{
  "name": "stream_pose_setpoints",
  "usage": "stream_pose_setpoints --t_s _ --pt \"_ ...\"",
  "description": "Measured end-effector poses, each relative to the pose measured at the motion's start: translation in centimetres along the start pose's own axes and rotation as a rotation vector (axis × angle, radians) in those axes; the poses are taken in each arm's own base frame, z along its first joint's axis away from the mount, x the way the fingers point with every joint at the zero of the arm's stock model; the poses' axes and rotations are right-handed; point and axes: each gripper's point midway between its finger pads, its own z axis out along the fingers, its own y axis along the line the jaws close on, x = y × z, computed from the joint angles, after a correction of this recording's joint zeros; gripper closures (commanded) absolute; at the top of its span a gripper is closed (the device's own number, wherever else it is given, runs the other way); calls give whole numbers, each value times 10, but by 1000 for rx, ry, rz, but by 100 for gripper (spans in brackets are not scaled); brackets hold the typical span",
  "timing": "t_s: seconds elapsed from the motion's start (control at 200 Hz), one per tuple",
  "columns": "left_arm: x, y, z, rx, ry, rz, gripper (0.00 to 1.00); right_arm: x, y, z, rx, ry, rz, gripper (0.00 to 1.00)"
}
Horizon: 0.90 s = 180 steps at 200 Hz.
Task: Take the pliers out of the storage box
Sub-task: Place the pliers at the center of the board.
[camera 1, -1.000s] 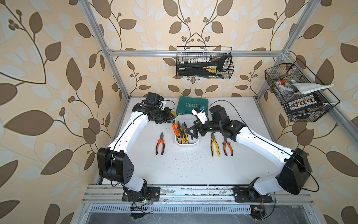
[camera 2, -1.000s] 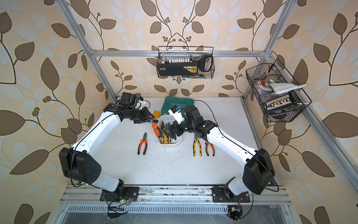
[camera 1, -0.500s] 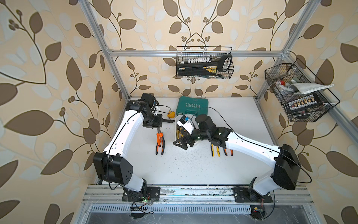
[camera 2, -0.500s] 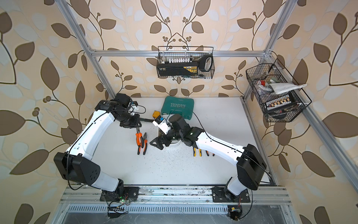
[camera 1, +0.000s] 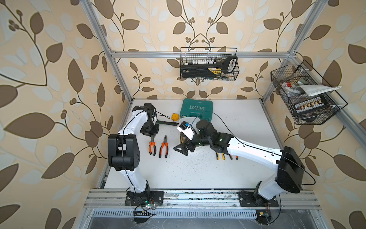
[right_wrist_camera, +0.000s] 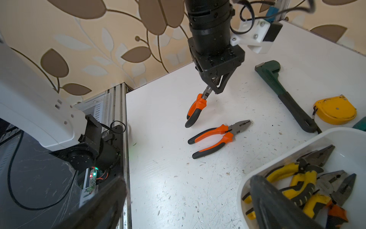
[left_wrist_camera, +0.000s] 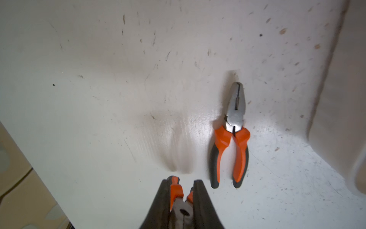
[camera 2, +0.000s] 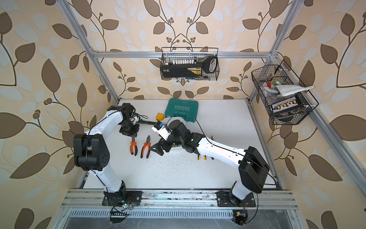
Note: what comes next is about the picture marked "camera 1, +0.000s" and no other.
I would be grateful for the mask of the orange black combination pliers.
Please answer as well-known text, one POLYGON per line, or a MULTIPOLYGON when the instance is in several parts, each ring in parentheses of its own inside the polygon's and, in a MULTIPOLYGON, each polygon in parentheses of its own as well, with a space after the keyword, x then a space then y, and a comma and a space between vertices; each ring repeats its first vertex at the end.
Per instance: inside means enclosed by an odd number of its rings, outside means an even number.
POLYGON ((168 142, 167 142, 167 135, 165 135, 162 145, 160 147, 159 158, 161 158, 163 153, 165 153, 165 159, 167 159, 168 152, 169 152, 169 146, 168 146, 168 142))

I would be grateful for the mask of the yellow black combination pliers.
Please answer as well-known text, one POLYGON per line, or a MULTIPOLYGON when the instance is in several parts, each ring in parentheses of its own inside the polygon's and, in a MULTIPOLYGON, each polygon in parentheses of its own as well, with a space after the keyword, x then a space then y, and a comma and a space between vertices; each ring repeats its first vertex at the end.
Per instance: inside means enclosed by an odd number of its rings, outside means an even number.
POLYGON ((222 160, 225 160, 225 154, 224 153, 216 153, 216 160, 219 160, 220 158, 222 158, 222 160))

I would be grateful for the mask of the white plastic storage box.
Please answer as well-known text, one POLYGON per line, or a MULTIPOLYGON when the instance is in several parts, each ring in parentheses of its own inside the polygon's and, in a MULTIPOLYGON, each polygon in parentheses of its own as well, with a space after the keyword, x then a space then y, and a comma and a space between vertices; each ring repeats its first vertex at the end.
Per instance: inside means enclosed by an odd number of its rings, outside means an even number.
POLYGON ((200 131, 196 127, 201 121, 198 117, 184 117, 179 121, 178 131, 180 133, 180 143, 191 141, 195 145, 200 145, 200 131))

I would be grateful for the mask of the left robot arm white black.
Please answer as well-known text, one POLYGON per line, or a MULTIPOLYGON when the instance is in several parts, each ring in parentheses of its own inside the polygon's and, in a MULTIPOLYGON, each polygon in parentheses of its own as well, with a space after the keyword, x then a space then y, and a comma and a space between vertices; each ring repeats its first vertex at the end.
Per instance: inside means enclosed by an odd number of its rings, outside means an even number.
POLYGON ((152 191, 148 181, 138 168, 141 153, 138 146, 139 134, 154 139, 159 131, 156 124, 156 109, 151 103, 135 106, 132 117, 117 133, 108 136, 108 163, 125 177, 129 189, 126 191, 126 206, 161 206, 164 200, 163 191, 152 191))

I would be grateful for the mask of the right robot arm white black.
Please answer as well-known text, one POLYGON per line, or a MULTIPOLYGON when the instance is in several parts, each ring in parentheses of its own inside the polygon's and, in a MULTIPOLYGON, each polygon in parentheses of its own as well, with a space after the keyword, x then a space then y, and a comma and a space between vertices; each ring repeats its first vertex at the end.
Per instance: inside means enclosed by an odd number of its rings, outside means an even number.
POLYGON ((215 153, 243 157, 274 171, 269 178, 259 181, 254 191, 238 193, 244 207, 267 207, 283 192, 298 194, 302 190, 305 167, 290 147, 276 149, 248 143, 234 134, 218 132, 206 120, 198 121, 194 127, 182 121, 177 130, 184 140, 174 147, 174 151, 185 156, 197 147, 209 146, 215 153))

